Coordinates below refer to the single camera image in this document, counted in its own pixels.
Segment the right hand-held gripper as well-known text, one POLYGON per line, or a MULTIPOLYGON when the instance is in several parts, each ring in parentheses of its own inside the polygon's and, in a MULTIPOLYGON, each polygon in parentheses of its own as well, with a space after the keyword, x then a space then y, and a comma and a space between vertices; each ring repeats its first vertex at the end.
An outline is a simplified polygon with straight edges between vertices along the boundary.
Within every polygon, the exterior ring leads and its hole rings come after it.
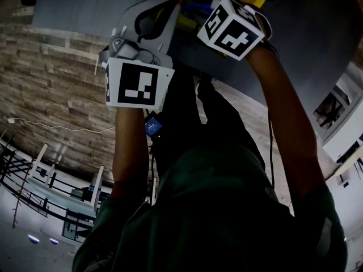
POLYGON ((197 37, 208 47, 240 61, 258 43, 272 37, 268 19, 251 5, 215 0, 197 37))

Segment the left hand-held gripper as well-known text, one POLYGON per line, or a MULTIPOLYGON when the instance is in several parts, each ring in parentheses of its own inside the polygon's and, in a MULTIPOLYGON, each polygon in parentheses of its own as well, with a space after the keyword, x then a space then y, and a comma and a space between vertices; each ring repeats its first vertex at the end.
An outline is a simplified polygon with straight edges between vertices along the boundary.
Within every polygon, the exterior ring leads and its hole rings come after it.
POLYGON ((167 55, 180 12, 179 0, 145 0, 128 8, 121 30, 99 53, 108 107, 158 109, 174 74, 167 55), (152 22, 148 31, 142 21, 152 22))

